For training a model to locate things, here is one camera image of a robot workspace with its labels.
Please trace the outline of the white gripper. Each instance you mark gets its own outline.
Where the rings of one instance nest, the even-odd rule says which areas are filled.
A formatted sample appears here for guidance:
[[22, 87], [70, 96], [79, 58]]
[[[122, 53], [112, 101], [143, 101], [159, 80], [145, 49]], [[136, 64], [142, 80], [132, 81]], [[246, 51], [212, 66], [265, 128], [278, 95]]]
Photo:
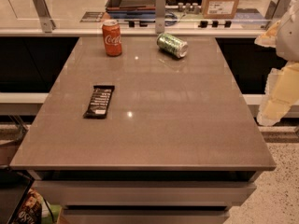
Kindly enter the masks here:
[[[254, 44], [265, 48], [276, 47], [277, 56], [298, 62], [299, 0], [282, 16], [281, 21], [276, 21], [259, 35]], [[299, 63], [287, 63], [281, 69], [272, 68], [264, 92], [257, 121], [262, 126], [273, 126], [299, 100]]]

